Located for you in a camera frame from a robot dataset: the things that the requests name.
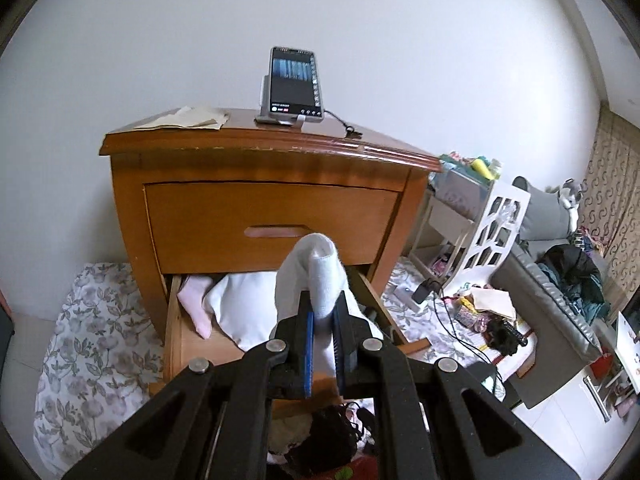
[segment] drawer handle cutout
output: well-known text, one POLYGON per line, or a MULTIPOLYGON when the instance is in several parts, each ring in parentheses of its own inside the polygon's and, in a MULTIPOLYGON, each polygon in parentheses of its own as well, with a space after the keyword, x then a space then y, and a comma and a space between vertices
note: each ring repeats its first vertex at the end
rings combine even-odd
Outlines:
POLYGON ((302 238, 312 233, 306 225, 252 225, 244 230, 248 238, 302 238))

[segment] paper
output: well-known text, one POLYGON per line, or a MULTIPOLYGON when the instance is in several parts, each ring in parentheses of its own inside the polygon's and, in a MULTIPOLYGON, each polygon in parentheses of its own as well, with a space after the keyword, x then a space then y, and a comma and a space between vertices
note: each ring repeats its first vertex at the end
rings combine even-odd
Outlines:
POLYGON ((474 307, 478 312, 493 312, 512 322, 516 321, 516 309, 507 291, 472 287, 471 294, 474 297, 474 307))
POLYGON ((148 123, 135 126, 135 130, 155 130, 156 128, 208 128, 219 130, 228 120, 229 115, 219 108, 207 106, 183 106, 148 123))

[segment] plastic bottle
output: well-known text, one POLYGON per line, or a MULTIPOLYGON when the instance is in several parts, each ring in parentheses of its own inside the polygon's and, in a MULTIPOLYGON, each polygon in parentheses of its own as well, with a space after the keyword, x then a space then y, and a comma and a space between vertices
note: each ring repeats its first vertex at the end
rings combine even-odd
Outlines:
POLYGON ((488 180, 493 180, 495 178, 480 158, 476 158, 476 160, 471 163, 471 167, 488 180))
POLYGON ((489 164, 489 171, 498 180, 502 174, 502 163, 497 158, 492 158, 491 164, 489 164))

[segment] white wall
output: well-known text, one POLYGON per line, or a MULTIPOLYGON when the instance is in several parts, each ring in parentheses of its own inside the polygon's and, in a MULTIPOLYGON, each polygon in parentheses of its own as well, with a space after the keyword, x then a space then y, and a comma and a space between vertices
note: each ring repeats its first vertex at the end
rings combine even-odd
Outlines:
POLYGON ((569 22, 571 22, 571 25, 574 28, 574 34, 580 42, 580 47, 582 48, 589 65, 591 78, 593 79, 593 83, 596 87, 598 97, 601 101, 606 102, 608 100, 607 87, 604 83, 600 57, 598 56, 595 45, 593 44, 593 38, 587 28, 587 24, 584 22, 584 17, 578 8, 578 4, 575 0, 558 0, 558 2, 568 17, 569 22))
POLYGON ((122 260, 105 132, 183 104, 254 107, 274 44, 316 51, 325 104, 433 153, 580 178, 598 115, 556 0, 39 0, 0 59, 0 279, 54 318, 122 260))
POLYGON ((593 39, 609 108, 640 128, 640 57, 602 0, 575 0, 593 39))

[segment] curtain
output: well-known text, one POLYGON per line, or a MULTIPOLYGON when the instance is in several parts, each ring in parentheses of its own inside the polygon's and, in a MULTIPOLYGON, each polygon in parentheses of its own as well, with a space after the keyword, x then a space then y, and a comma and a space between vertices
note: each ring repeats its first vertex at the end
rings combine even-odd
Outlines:
POLYGON ((585 183, 579 224, 604 245, 604 297, 614 317, 640 285, 640 129, 607 105, 600 109, 585 183))

